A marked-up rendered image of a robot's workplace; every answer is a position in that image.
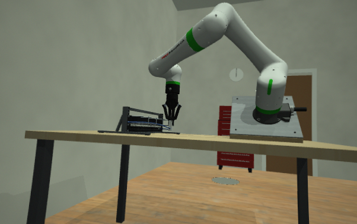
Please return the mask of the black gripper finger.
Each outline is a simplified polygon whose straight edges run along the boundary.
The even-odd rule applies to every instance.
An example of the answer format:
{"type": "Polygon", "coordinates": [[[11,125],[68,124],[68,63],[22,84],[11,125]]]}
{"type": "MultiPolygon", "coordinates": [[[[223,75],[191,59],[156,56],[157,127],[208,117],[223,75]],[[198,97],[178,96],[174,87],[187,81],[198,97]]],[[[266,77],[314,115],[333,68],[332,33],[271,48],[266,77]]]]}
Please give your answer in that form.
{"type": "Polygon", "coordinates": [[[164,104],[162,106],[164,108],[165,118],[168,120],[168,127],[171,128],[171,108],[170,108],[170,103],[168,103],[168,113],[167,113],[166,104],[164,104]]]}
{"type": "Polygon", "coordinates": [[[173,131],[174,120],[177,119],[177,116],[178,116],[178,114],[179,114],[180,108],[181,108],[181,105],[178,103],[178,104],[177,104],[177,110],[176,110],[176,113],[175,113],[175,115],[174,115],[175,108],[174,108],[174,103],[172,103],[171,128],[170,128],[170,131],[173,131]]]}

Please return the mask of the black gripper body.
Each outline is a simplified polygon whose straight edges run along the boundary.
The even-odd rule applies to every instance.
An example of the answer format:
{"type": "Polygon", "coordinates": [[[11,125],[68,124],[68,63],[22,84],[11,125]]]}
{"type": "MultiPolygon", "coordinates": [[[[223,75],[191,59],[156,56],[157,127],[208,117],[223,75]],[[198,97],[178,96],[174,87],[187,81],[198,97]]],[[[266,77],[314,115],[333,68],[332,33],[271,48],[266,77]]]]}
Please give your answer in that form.
{"type": "Polygon", "coordinates": [[[178,102],[178,95],[177,94],[167,94],[166,105],[168,107],[168,103],[170,103],[170,108],[172,108],[172,103],[174,103],[174,108],[177,107],[178,102]]]}

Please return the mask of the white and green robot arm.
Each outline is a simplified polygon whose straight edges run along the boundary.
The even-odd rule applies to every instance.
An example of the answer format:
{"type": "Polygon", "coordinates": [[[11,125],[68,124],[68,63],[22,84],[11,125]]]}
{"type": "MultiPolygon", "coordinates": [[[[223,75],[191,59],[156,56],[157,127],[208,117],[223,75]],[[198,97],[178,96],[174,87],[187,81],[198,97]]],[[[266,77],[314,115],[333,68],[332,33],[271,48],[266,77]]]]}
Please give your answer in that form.
{"type": "Polygon", "coordinates": [[[189,56],[228,37],[262,73],[257,80],[256,108],[253,118],[261,124],[289,122],[294,111],[307,111],[283,103],[288,65],[270,51],[245,25],[232,5],[218,4],[213,11],[190,29],[172,48],[149,63],[151,75],[165,78],[165,93],[180,93],[181,67],[189,56]]]}

